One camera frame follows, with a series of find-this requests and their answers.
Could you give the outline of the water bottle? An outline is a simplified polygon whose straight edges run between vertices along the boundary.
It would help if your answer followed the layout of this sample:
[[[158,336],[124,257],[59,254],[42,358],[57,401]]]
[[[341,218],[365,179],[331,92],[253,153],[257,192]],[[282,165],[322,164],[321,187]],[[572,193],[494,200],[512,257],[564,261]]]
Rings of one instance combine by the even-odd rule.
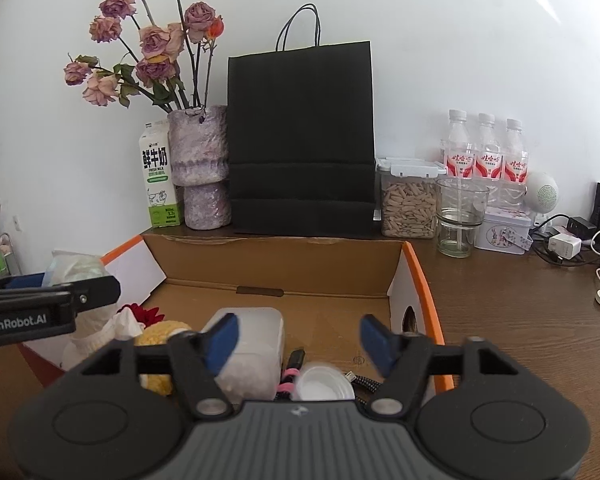
[[[475,177],[493,194],[500,182],[503,153],[495,133],[495,117],[491,114],[478,115],[479,133],[475,148]]]
[[[449,135],[443,143],[444,164],[448,176],[468,180],[472,178],[475,153],[467,129],[467,113],[449,110]]]
[[[529,152],[524,143],[522,122],[506,119],[501,204],[507,208],[520,208],[524,202],[528,177]]]

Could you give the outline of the clear jar of seeds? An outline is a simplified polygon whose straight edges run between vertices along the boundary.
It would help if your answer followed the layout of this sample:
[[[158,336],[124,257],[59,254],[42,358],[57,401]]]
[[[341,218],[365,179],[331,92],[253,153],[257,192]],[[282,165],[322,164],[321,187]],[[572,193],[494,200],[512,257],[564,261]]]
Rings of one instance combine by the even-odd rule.
[[[441,162],[414,158],[377,159],[381,232],[393,238],[430,240],[436,232],[436,183],[446,175]]]

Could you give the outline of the white tin box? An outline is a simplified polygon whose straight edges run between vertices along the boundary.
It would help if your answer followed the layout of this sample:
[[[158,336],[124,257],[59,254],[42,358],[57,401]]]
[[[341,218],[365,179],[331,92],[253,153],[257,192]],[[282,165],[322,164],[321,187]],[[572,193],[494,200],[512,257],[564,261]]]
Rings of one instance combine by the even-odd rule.
[[[509,255],[524,255],[531,248],[532,220],[524,210],[487,206],[478,227],[475,248]]]

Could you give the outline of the black paper bag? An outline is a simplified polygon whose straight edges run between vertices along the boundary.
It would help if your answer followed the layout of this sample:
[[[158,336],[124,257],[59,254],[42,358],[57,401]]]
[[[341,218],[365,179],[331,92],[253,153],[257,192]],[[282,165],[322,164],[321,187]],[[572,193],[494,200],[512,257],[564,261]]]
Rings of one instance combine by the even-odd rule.
[[[228,61],[230,208],[244,234],[370,237],[376,159],[367,41]]]

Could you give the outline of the red cardboard box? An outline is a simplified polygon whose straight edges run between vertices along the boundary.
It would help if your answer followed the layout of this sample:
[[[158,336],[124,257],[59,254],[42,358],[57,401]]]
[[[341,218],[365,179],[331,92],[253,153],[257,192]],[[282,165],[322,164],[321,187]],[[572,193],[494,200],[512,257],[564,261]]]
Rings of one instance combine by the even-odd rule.
[[[373,376],[358,342],[372,314],[395,333],[443,344],[438,312],[414,247],[400,240],[238,236],[148,231],[102,257],[122,304],[157,308],[202,330],[222,308],[273,308],[285,348],[313,361]]]

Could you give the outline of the red fabric rose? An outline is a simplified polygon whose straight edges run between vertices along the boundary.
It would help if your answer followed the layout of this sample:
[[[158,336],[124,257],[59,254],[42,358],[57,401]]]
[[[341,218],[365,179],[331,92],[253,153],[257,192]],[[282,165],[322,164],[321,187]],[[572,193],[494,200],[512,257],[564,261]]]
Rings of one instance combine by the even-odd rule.
[[[125,310],[130,311],[136,319],[136,322],[143,325],[145,328],[164,320],[164,314],[160,312],[158,307],[145,308],[139,304],[125,304],[118,312],[123,312]]]

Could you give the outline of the purple ceramic vase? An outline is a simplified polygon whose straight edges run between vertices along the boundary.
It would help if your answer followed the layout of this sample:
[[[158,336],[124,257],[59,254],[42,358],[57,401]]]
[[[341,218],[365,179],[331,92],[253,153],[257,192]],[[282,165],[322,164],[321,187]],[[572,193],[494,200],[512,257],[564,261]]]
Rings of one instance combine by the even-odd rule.
[[[225,105],[174,110],[169,115],[173,182],[183,190],[189,229],[210,231],[230,223]]]

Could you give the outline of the yellow plush toy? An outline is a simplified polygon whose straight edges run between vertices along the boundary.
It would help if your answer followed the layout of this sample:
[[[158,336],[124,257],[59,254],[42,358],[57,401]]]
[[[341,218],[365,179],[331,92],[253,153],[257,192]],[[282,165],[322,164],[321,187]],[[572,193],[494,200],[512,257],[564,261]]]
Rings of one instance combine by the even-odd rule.
[[[134,340],[137,347],[162,347],[157,354],[148,356],[145,370],[150,374],[140,374],[140,385],[159,396],[170,396],[173,393],[171,367],[166,343],[177,334],[190,332],[192,328],[181,321],[161,321],[147,326],[140,336]]]

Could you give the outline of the clear green pack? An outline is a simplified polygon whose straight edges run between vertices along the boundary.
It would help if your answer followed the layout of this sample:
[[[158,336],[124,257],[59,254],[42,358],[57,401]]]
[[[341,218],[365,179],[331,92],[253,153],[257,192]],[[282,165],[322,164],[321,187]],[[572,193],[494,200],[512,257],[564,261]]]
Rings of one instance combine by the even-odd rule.
[[[108,275],[99,257],[80,252],[54,250],[53,258],[43,275],[42,286],[72,283],[102,278]]]

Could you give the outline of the right water bottle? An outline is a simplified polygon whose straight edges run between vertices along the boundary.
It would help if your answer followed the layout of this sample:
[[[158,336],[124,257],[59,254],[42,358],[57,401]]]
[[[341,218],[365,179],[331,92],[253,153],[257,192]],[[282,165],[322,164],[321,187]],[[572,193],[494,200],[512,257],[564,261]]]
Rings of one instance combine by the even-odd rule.
[[[528,177],[529,152],[524,143],[522,122],[506,119],[501,204],[507,208],[520,208],[524,202]]]

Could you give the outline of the empty glass cup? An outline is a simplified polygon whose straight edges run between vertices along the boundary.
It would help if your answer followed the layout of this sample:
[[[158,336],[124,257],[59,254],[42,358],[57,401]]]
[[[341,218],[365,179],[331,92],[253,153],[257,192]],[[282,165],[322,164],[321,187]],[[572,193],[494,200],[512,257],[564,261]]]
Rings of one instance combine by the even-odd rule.
[[[442,255],[464,259],[483,224],[489,190],[471,180],[440,178],[436,183],[436,243]]]

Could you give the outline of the white milk carton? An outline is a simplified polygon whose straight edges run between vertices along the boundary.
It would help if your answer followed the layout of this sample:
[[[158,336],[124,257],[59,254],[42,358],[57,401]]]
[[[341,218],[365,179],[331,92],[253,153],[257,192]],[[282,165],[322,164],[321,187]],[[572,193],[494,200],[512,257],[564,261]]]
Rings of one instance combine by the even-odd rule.
[[[169,121],[148,122],[138,145],[151,226],[180,226],[184,220],[183,192],[172,178]]]

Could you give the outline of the white round speaker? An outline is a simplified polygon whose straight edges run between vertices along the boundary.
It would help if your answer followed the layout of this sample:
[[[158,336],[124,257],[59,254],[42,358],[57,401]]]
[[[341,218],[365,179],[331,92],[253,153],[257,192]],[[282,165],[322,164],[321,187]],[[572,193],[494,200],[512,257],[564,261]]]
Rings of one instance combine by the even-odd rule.
[[[552,212],[558,200],[559,188],[550,174],[543,171],[531,171],[528,174],[524,206],[533,221]]]

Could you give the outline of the white power adapter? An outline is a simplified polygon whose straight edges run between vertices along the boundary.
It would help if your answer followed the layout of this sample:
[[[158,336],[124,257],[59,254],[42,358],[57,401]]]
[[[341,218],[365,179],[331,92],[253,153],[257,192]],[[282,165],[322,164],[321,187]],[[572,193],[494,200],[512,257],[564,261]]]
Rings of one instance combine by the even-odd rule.
[[[571,260],[580,254],[582,240],[567,233],[558,233],[548,239],[547,248],[557,257]]]

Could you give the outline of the dried rose bouquet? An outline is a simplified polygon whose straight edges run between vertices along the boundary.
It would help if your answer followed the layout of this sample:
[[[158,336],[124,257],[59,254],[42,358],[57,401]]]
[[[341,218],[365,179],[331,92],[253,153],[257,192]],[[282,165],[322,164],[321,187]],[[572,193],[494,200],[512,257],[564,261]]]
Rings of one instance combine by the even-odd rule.
[[[132,96],[144,96],[166,113],[205,110],[224,20],[203,1],[175,3],[178,18],[161,26],[147,0],[102,0],[88,34],[95,44],[122,44],[125,54],[110,67],[96,56],[69,58],[65,84],[79,87],[82,99],[98,107],[129,107]]]

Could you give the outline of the white bottle cap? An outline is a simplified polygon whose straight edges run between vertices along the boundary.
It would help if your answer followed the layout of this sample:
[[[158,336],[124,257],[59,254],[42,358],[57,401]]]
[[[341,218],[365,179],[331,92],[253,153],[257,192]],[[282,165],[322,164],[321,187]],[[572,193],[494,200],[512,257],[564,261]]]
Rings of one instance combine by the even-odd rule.
[[[349,401],[355,393],[349,379],[338,368],[323,363],[302,367],[294,380],[291,399],[301,402]]]

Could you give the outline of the translucent cotton swab box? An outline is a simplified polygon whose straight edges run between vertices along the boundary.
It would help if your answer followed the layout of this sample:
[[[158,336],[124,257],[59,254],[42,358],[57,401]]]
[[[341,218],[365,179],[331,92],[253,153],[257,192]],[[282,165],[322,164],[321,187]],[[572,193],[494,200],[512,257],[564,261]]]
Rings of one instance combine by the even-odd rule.
[[[216,382],[234,405],[275,398],[282,369],[285,326],[274,308],[223,308],[204,326],[206,332],[227,313],[237,316],[239,338]]]

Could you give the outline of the left water bottle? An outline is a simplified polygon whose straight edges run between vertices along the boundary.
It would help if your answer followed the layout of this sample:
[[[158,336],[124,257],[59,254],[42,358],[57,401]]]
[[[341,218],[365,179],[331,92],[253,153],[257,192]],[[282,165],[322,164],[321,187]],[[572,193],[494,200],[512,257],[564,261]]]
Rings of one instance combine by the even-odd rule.
[[[449,135],[443,143],[444,164],[448,176],[468,180],[472,178],[475,153],[467,129],[467,113],[449,110]]]

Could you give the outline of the middle water bottle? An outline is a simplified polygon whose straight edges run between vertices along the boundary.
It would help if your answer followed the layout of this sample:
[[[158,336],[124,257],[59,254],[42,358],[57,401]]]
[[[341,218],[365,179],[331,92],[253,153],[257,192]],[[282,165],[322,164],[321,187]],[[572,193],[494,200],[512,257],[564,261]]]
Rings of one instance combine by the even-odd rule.
[[[495,117],[491,114],[478,115],[479,133],[475,148],[475,177],[493,194],[500,182],[503,153],[495,133]]]

